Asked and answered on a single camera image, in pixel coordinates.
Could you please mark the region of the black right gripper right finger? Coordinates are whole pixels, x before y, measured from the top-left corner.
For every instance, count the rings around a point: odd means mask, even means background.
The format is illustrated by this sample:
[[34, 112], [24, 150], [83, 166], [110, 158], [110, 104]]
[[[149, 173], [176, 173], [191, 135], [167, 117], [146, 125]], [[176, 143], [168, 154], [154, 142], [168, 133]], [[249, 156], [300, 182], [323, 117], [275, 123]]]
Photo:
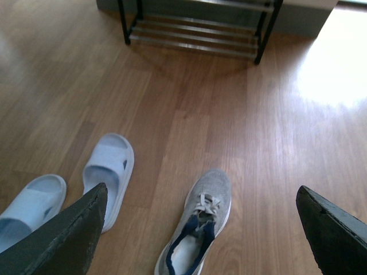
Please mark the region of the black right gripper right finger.
[[296, 207], [323, 274], [366, 274], [366, 224], [301, 186]]

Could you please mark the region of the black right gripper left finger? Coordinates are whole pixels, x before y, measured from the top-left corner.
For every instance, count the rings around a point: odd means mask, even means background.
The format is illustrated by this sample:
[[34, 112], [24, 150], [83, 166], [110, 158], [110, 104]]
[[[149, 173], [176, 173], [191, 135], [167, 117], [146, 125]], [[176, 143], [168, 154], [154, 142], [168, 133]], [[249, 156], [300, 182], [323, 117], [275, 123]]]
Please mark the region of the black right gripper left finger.
[[1, 274], [86, 274], [97, 247], [108, 190], [99, 183], [1, 253]]

